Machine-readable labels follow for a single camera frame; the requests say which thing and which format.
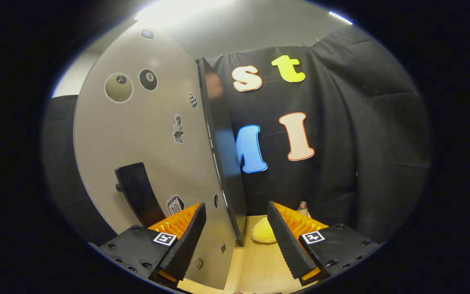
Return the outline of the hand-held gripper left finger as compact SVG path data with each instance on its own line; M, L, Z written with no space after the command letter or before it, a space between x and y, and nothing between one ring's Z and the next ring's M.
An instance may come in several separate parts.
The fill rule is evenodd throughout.
M197 203L148 228L134 225L98 251L113 263L164 286L184 279L206 224L206 205Z

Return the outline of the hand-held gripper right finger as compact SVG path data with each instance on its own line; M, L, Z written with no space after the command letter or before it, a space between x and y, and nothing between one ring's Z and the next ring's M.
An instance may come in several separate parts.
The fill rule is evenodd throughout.
M380 246L347 225L325 225L272 201L267 220L291 275L302 286L345 272Z

